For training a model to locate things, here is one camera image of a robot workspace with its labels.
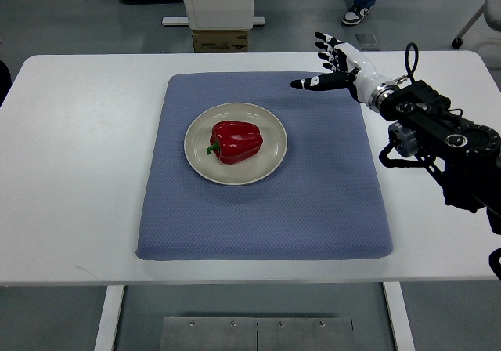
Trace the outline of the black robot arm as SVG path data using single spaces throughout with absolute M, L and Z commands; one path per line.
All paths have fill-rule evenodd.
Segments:
M 413 74 L 419 50 L 405 49 L 409 86 L 377 97 L 381 116 L 390 122 L 388 144 L 379 160 L 387 168 L 425 168 L 442 188 L 445 204 L 475 213 L 485 209 L 493 233 L 500 232 L 500 135 L 453 109 Z

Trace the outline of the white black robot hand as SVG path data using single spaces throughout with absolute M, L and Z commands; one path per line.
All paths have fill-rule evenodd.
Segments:
M 392 79 L 378 73 L 375 65 L 360 51 L 347 42 L 323 32 L 315 32 L 317 48 L 322 51 L 318 58 L 329 73 L 311 78 L 297 79 L 290 83 L 294 89 L 330 91 L 347 89 L 351 97 L 378 110 L 379 103 L 387 94 L 398 90 Z

